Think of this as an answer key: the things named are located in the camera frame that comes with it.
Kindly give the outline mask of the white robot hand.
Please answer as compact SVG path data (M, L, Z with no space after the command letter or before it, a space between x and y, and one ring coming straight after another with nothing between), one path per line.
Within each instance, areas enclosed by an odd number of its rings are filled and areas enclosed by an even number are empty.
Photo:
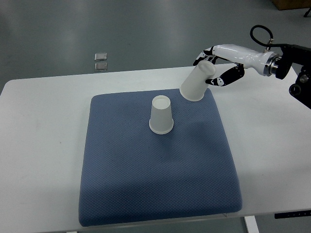
M262 76L276 74L278 68L276 62L280 58L280 56L273 51L258 52L233 44L224 44L203 50L195 59L193 65L198 65L198 63L205 58L215 65L218 57L238 64L217 78L207 79L205 81L206 84L213 86L229 85L244 76L244 68L253 68Z

